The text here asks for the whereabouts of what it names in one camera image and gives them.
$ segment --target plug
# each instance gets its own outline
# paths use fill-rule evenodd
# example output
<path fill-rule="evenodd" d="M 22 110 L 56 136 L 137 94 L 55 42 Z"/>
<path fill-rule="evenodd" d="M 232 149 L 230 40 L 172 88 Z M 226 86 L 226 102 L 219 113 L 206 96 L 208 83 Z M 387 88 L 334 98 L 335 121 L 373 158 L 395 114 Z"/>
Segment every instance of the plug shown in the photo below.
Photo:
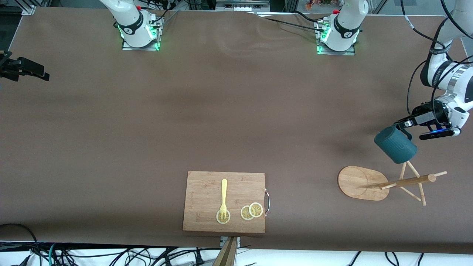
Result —
<path fill-rule="evenodd" d="M 195 252 L 195 264 L 197 266 L 200 266 L 200 265 L 203 265 L 204 263 L 205 263 L 205 261 L 202 259 L 201 251 L 199 250 L 199 248 L 197 248 L 197 250 Z"/>

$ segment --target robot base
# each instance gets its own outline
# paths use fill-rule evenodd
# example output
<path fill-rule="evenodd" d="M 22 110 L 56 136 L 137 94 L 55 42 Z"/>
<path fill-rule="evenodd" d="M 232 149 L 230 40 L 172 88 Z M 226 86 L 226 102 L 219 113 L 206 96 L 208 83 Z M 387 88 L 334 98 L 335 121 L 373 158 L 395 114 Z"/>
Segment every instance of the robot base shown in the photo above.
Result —
<path fill-rule="evenodd" d="M 151 19 L 156 19 L 156 15 L 152 14 Z M 132 47 L 125 40 L 122 43 L 122 50 L 126 51 L 159 51 L 161 47 L 161 37 L 163 35 L 163 25 L 164 25 L 164 17 L 155 22 L 154 24 L 150 24 L 151 27 L 156 27 L 151 32 L 156 34 L 156 39 L 152 40 L 148 45 L 143 47 Z"/>
<path fill-rule="evenodd" d="M 322 24 L 314 22 L 314 28 L 322 29 Z M 321 41 L 323 32 L 315 31 L 315 42 L 317 43 L 317 54 L 329 54 L 329 55 L 355 55 L 355 45 L 351 45 L 348 50 L 339 52 L 334 51 Z"/>

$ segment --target wooden cutting board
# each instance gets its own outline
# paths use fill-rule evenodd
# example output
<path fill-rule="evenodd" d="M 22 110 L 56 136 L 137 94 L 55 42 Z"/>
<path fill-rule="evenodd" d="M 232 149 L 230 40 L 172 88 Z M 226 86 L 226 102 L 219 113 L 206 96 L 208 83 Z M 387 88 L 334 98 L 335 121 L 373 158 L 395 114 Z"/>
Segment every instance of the wooden cutting board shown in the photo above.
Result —
<path fill-rule="evenodd" d="M 230 220 L 217 222 L 216 215 L 222 204 L 222 179 L 226 178 L 227 209 Z M 184 231 L 264 233 L 264 213 L 250 221 L 244 220 L 240 210 L 245 205 L 258 202 L 264 206 L 266 175 L 261 173 L 230 173 L 189 171 L 185 192 Z"/>

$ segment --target white floor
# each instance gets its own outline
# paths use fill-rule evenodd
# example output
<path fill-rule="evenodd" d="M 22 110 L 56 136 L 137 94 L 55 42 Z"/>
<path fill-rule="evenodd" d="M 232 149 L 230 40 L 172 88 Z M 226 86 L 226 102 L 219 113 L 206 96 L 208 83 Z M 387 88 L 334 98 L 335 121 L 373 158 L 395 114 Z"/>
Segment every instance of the white floor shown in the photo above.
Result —
<path fill-rule="evenodd" d="M 94 250 L 75 250 L 74 255 L 99 255 L 121 252 L 123 249 L 94 249 Z M 163 248 L 152 248 L 149 250 L 153 257 L 158 256 L 164 251 Z M 214 259 L 218 250 L 202 251 L 202 259 Z M 236 266 L 247 266 L 252 263 L 255 266 L 347 266 L 353 259 L 356 252 L 353 251 L 302 251 L 302 250 L 268 250 L 268 249 L 246 249 L 241 248 L 238 251 Z M 12 266 L 20 264 L 28 251 L 0 252 L 0 266 Z M 420 253 L 396 253 L 400 266 L 417 266 Z M 107 266 L 115 256 L 96 257 L 96 258 L 75 258 L 79 266 Z M 125 264 L 126 256 L 120 258 L 116 266 Z M 183 255 L 171 263 L 173 266 L 188 265 L 195 262 L 194 254 Z M 38 256 L 32 256 L 27 264 L 28 266 L 39 265 Z M 386 260 L 384 252 L 362 252 L 353 266 L 390 266 Z M 458 254 L 431 254 L 426 253 L 421 266 L 471 266 L 473 265 L 473 255 Z M 131 261 L 130 266 L 144 266 L 144 262 L 138 259 Z"/>

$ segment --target metal frame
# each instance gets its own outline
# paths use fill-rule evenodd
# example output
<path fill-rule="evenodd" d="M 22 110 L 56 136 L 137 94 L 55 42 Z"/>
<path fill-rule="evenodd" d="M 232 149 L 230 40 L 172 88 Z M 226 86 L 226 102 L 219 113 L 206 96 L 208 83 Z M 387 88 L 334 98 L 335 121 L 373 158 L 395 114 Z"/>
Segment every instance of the metal frame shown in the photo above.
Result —
<path fill-rule="evenodd" d="M 21 15 L 30 16 L 35 12 L 36 7 L 48 7 L 51 0 L 14 0 L 18 6 L 23 10 Z"/>

